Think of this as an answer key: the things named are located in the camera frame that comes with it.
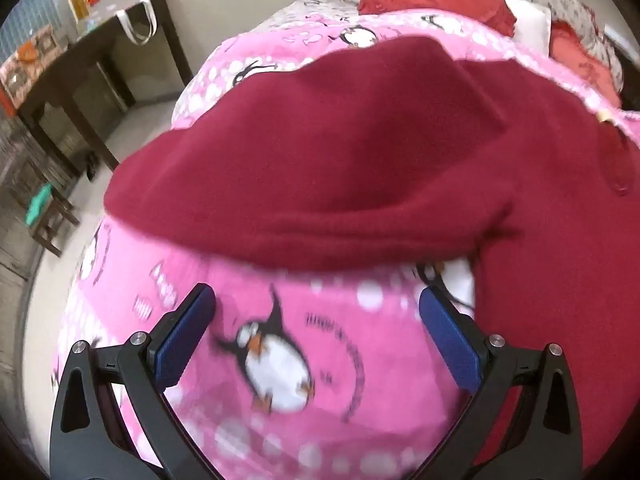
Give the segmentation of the dark red fleece garment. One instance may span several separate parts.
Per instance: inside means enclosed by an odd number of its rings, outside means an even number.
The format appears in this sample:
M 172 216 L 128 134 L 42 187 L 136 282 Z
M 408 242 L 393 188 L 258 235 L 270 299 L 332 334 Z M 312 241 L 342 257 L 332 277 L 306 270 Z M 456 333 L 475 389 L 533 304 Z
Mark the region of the dark red fleece garment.
M 567 355 L 586 467 L 639 400 L 639 150 L 513 61 L 427 37 L 237 84 L 125 159 L 107 277 L 191 286 L 219 310 L 180 417 L 230 470 L 390 478 L 463 392 L 420 322 L 421 273 L 464 259 L 474 318 Z M 171 258 L 160 252 L 170 250 Z

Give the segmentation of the wooden stool green cushion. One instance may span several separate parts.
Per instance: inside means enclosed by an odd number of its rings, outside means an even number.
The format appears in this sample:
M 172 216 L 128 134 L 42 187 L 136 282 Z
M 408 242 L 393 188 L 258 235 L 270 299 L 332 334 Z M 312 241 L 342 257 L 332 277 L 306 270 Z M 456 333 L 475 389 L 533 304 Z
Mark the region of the wooden stool green cushion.
M 37 185 L 34 190 L 11 188 L 10 195 L 25 211 L 25 226 L 30 237 L 60 258 L 62 249 L 54 244 L 60 227 L 64 222 L 80 225 L 74 206 L 50 182 Z

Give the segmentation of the dark wooden desk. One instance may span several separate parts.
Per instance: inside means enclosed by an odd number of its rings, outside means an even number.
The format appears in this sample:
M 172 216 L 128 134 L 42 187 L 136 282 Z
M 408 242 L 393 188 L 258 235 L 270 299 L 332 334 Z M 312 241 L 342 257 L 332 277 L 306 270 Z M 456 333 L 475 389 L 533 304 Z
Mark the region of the dark wooden desk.
M 24 122 L 44 154 L 56 158 L 74 177 L 79 176 L 80 171 L 40 126 L 43 109 L 49 104 L 63 110 L 89 148 L 96 152 L 108 168 L 115 169 L 119 161 L 90 124 L 74 99 L 74 94 L 86 79 L 90 68 L 100 64 L 106 69 L 107 80 L 113 84 L 116 96 L 128 107 L 136 104 L 136 99 L 111 57 L 115 40 L 123 33 L 118 18 L 108 18 L 87 32 L 43 72 L 17 109 L 17 116 Z

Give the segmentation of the small red heart pillow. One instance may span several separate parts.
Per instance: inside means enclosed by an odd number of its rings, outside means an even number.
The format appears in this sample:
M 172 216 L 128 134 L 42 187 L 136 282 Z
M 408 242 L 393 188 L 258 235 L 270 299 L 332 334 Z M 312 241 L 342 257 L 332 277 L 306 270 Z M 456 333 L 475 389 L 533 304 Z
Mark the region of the small red heart pillow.
M 567 22 L 552 22 L 549 55 L 598 90 L 612 105 L 620 107 L 620 96 L 610 70 L 586 50 Z

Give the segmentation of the white square pillow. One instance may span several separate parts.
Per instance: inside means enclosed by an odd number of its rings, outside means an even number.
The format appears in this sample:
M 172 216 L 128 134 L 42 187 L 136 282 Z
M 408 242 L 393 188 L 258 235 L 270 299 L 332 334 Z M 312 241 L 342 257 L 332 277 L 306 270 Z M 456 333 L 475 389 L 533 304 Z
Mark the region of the white square pillow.
M 504 0 L 516 18 L 513 39 L 529 50 L 548 56 L 551 12 L 545 6 L 526 0 Z

